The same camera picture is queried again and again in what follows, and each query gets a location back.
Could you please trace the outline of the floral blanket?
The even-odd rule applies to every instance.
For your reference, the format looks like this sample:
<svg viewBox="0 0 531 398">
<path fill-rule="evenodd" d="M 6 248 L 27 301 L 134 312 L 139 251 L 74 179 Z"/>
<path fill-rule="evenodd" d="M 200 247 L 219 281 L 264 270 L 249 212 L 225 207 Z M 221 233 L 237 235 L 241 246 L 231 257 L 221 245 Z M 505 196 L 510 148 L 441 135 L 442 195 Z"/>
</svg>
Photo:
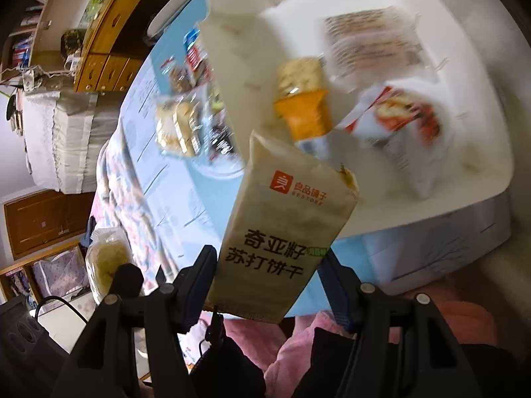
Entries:
<svg viewBox="0 0 531 398">
<path fill-rule="evenodd" d="M 96 183 L 92 207 L 96 226 L 120 227 L 126 233 L 133 261 L 144 277 L 144 293 L 149 294 L 158 286 L 159 271 L 163 271 L 167 279 L 174 279 L 177 264 L 156 232 L 155 220 L 144 199 L 121 126 L 100 150 Z"/>
</svg>

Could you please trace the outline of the white lace covered cabinet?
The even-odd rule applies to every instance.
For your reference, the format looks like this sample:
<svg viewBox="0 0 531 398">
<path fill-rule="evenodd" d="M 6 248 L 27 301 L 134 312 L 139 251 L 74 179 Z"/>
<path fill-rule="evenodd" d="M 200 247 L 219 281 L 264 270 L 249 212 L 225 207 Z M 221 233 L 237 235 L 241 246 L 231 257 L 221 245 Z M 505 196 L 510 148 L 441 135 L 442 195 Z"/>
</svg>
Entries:
<svg viewBox="0 0 531 398">
<path fill-rule="evenodd" d="M 69 89 L 24 95 L 24 144 L 35 185 L 64 194 L 95 191 L 97 159 L 124 97 Z"/>
</svg>

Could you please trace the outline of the small nut bar packet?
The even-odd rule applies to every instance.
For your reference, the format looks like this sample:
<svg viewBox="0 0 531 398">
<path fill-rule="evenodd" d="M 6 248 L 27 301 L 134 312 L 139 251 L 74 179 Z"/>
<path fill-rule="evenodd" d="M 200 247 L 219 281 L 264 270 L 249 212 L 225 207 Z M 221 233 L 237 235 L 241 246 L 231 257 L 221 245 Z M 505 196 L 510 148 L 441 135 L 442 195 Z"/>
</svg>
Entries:
<svg viewBox="0 0 531 398">
<path fill-rule="evenodd" d="M 167 77 L 173 93 L 185 94 L 192 90 L 186 70 L 177 65 L 174 57 L 164 61 L 161 65 L 161 72 Z"/>
</svg>

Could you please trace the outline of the orange wrapped rice cracker snack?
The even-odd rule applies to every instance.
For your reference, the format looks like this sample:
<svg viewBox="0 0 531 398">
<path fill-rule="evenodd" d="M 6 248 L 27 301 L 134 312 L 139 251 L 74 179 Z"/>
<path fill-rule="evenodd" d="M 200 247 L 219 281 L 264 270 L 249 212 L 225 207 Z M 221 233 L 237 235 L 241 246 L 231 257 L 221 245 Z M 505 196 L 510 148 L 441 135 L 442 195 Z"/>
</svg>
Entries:
<svg viewBox="0 0 531 398">
<path fill-rule="evenodd" d="M 275 114 L 283 119 L 295 142 L 321 138 L 332 130 L 328 89 L 318 58 L 296 58 L 278 67 Z"/>
</svg>

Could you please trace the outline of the wooden desk with drawers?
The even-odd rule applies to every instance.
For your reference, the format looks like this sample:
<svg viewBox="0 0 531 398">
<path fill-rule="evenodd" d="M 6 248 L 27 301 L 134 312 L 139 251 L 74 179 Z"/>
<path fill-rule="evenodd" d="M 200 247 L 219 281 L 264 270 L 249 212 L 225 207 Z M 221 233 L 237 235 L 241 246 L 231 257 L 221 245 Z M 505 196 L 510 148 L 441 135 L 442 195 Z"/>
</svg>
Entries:
<svg viewBox="0 0 531 398">
<path fill-rule="evenodd" d="M 151 49 L 148 25 L 169 1 L 104 0 L 86 32 L 75 90 L 127 91 Z"/>
</svg>

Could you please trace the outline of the clear wrapped yellow pastry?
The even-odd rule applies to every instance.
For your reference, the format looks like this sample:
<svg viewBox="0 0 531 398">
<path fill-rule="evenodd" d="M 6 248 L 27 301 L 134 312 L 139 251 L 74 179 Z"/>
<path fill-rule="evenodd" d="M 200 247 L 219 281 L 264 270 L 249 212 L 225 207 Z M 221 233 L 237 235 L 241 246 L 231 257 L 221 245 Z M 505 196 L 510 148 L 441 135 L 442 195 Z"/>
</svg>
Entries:
<svg viewBox="0 0 531 398">
<path fill-rule="evenodd" d="M 86 254 L 86 272 L 95 304 L 109 293 L 116 271 L 127 263 L 133 263 L 133 256 L 125 231 L 121 227 L 95 229 Z"/>
</svg>

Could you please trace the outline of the clear white printed snack bag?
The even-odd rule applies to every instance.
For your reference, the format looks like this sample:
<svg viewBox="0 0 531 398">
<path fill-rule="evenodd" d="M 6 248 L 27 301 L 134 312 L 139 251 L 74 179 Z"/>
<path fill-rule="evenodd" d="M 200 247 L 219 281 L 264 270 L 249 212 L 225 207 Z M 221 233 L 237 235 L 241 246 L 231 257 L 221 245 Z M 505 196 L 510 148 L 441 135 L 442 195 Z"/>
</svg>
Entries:
<svg viewBox="0 0 531 398">
<path fill-rule="evenodd" d="M 392 79 L 432 80 L 431 61 L 402 9 L 388 6 L 321 20 L 325 68 L 346 92 Z"/>
</svg>

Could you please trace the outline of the red white snack packet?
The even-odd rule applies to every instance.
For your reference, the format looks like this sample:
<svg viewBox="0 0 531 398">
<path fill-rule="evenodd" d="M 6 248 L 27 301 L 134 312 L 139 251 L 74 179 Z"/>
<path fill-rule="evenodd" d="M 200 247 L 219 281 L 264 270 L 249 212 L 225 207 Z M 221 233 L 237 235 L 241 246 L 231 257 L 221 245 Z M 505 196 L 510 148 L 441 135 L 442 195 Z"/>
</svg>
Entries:
<svg viewBox="0 0 531 398">
<path fill-rule="evenodd" d="M 372 85 L 336 125 L 363 147 L 385 154 L 420 198 L 431 195 L 454 130 L 440 106 L 411 90 Z"/>
</svg>

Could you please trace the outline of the wooden wall bookshelf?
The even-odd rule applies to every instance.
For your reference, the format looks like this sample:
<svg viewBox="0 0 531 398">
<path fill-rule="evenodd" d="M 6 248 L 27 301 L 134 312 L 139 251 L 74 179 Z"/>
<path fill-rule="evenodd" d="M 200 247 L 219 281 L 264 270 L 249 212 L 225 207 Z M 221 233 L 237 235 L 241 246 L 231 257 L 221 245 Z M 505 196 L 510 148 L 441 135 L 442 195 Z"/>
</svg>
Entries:
<svg viewBox="0 0 531 398">
<path fill-rule="evenodd" d="M 5 39 L 1 84 L 15 85 L 22 71 L 38 66 L 48 73 L 64 69 L 61 36 L 76 29 L 89 0 L 32 0 Z"/>
</svg>

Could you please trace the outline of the blue red snack packet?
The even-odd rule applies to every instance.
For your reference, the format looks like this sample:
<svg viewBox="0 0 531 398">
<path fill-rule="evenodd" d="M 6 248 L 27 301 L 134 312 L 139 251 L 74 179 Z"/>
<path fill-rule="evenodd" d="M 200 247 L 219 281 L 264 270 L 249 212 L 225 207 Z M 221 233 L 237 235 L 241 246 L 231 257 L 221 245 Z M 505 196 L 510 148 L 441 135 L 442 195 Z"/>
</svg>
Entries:
<svg viewBox="0 0 531 398">
<path fill-rule="evenodd" d="M 211 65 L 206 48 L 201 43 L 200 30 L 192 28 L 184 36 L 185 63 L 187 75 L 192 87 L 211 82 Z"/>
</svg>

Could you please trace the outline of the white plastic storage bin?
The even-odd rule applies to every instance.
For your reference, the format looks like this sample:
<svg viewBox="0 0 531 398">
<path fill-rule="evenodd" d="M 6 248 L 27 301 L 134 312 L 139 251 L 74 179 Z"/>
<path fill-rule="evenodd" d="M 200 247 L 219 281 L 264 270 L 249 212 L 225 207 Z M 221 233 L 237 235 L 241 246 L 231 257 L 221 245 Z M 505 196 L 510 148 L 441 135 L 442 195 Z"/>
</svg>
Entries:
<svg viewBox="0 0 531 398">
<path fill-rule="evenodd" d="M 336 134 L 339 157 L 361 189 L 343 236 L 441 216 L 507 190 L 513 158 L 501 106 L 472 42 L 440 0 L 206 4 L 201 39 L 243 157 L 253 130 L 280 127 L 273 114 L 276 70 L 292 58 L 323 59 L 335 120 L 377 83 L 419 95 L 439 113 L 446 150 L 425 196 L 382 152 Z"/>
</svg>

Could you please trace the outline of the beige soda cracker packet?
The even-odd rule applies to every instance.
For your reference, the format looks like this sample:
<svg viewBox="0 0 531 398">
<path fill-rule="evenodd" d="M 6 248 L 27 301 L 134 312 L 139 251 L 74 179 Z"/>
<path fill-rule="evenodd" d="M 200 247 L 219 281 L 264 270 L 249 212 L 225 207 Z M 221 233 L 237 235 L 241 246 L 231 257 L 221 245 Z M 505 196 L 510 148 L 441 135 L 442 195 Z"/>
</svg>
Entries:
<svg viewBox="0 0 531 398">
<path fill-rule="evenodd" d="M 208 295 L 223 313 L 280 322 L 358 202 L 354 174 L 265 132 L 249 159 Z"/>
</svg>

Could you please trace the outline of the dark jerky clear packet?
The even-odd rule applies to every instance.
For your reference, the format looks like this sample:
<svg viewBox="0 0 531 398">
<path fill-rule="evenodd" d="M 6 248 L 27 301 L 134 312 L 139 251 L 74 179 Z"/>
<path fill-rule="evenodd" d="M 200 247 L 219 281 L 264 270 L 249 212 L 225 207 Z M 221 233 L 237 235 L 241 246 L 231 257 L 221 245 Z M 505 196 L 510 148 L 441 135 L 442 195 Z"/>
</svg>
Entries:
<svg viewBox="0 0 531 398">
<path fill-rule="evenodd" d="M 226 121 L 226 111 L 224 109 L 211 114 L 207 138 L 211 163 L 221 156 L 233 156 L 235 154 L 232 130 Z"/>
</svg>

